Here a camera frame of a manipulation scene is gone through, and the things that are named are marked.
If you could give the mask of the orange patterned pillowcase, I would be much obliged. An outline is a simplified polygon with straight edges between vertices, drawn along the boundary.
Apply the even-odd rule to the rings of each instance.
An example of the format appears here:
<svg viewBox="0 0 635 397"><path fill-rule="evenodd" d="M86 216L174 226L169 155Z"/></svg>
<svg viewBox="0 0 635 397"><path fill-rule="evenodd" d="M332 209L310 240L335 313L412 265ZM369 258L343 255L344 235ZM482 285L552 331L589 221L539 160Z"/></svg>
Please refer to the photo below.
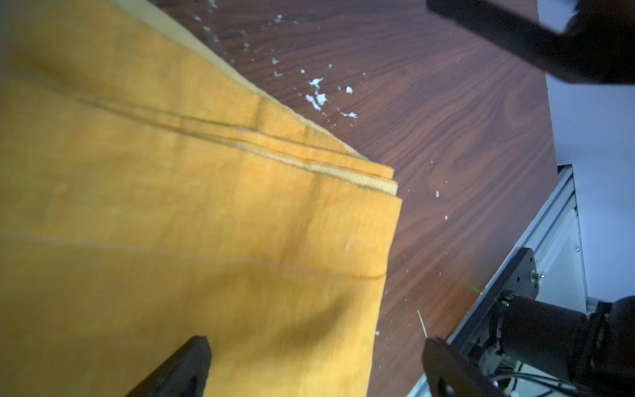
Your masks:
<svg viewBox="0 0 635 397"><path fill-rule="evenodd" d="M194 336L207 396L364 396L390 167L146 1L1 4L1 393L123 396Z"/></svg>

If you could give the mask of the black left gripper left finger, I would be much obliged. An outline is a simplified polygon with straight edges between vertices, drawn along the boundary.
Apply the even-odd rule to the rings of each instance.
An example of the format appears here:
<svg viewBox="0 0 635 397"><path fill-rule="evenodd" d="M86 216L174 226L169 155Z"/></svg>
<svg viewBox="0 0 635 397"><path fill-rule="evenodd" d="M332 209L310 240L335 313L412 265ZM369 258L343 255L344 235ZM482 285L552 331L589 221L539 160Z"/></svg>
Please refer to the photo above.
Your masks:
<svg viewBox="0 0 635 397"><path fill-rule="evenodd" d="M205 336L191 337L127 397L201 397L213 354Z"/></svg>

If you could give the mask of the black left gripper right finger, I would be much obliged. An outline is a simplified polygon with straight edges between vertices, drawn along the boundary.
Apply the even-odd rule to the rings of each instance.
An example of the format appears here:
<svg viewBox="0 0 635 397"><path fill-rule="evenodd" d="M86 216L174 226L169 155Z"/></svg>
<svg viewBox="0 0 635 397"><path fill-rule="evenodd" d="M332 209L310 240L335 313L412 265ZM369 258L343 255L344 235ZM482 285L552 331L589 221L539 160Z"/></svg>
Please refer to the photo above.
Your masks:
<svg viewBox="0 0 635 397"><path fill-rule="evenodd" d="M491 380L442 338L431 337L426 341L423 367L434 397L504 397Z"/></svg>

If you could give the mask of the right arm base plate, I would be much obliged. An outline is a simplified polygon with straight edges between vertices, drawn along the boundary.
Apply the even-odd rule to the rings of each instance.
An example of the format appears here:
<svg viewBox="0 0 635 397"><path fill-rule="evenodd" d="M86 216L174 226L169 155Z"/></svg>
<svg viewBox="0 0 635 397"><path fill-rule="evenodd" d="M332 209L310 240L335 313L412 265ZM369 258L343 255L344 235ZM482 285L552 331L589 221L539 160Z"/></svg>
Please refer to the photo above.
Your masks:
<svg viewBox="0 0 635 397"><path fill-rule="evenodd" d="M515 296L535 299L542 276L537 271L534 251L522 247L503 267L464 318L448 343L467 357L474 346L484 347L489 339L489 318L493 308L508 303Z"/></svg>

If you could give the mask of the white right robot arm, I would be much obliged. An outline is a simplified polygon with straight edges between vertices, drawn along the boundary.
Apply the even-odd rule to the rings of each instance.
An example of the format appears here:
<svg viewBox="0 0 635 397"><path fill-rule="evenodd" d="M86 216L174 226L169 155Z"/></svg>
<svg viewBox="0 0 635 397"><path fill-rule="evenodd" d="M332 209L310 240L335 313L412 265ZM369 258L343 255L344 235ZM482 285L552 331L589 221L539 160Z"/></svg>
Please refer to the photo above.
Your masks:
<svg viewBox="0 0 635 397"><path fill-rule="evenodd" d="M634 84L634 2L577 1L561 33L491 1L427 1L455 22L570 84Z"/></svg>

